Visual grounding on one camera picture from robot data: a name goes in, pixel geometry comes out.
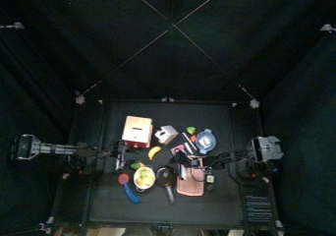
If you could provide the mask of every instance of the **yellow object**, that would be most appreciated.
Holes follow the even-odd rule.
[[[148,158],[149,158],[151,160],[152,160],[153,155],[155,155],[159,151],[161,151],[161,147],[160,147],[160,146],[156,146],[156,147],[153,147],[153,148],[151,149],[151,151],[149,151],[149,153],[148,153]]]

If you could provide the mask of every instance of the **black fabric wall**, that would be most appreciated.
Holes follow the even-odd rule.
[[[263,102],[265,134],[283,140],[285,154],[277,183],[283,221],[305,235],[336,234],[335,50],[336,34],[327,33]]]
[[[7,16],[0,9],[0,18]],[[71,128],[75,99],[17,31],[0,36],[0,235],[45,222],[56,179],[53,162],[8,164],[11,141],[33,134],[61,144]]]
[[[55,186],[44,158],[9,167],[9,141],[65,143],[99,81],[88,97],[248,100],[243,84],[283,141],[281,218],[336,234],[335,0],[207,1],[145,0],[163,19],[143,0],[0,0],[1,26],[27,27],[0,29],[0,234],[45,221]]]

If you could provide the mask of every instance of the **cardboard box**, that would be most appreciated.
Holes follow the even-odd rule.
[[[125,118],[123,140],[135,148],[149,148],[152,135],[152,119],[136,116]]]

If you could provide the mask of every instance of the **black cable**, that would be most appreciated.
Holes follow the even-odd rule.
[[[193,175],[193,168],[191,168],[191,176],[192,176],[192,178],[193,178],[193,180],[195,180],[196,182],[205,182],[205,179],[204,179],[204,180],[197,180],[197,179],[195,178],[195,175]]]

